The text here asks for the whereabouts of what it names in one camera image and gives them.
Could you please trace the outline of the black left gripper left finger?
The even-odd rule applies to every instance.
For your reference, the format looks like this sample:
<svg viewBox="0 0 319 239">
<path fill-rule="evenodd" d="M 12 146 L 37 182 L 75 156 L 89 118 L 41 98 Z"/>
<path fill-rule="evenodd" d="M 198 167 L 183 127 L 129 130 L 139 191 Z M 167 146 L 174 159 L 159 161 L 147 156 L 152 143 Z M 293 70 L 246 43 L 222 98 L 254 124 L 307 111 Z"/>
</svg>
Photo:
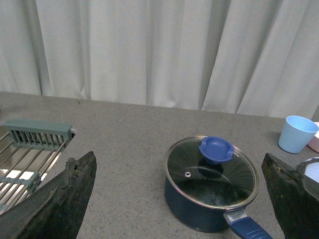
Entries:
<svg viewBox="0 0 319 239">
<path fill-rule="evenodd" d="M 0 216 L 2 239 L 75 239 L 94 187 L 96 157 L 68 159 L 65 169 Z"/>
</svg>

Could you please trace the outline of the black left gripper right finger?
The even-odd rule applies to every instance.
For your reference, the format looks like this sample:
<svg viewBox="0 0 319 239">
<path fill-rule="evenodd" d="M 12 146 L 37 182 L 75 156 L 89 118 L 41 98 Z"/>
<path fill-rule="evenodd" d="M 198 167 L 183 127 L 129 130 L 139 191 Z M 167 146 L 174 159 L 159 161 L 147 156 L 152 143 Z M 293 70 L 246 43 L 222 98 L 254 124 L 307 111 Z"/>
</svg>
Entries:
<svg viewBox="0 0 319 239">
<path fill-rule="evenodd" d="M 319 183 L 306 175 L 306 168 L 318 162 L 311 158 L 293 168 L 270 153 L 264 157 L 267 190 L 287 239 L 319 237 Z"/>
</svg>

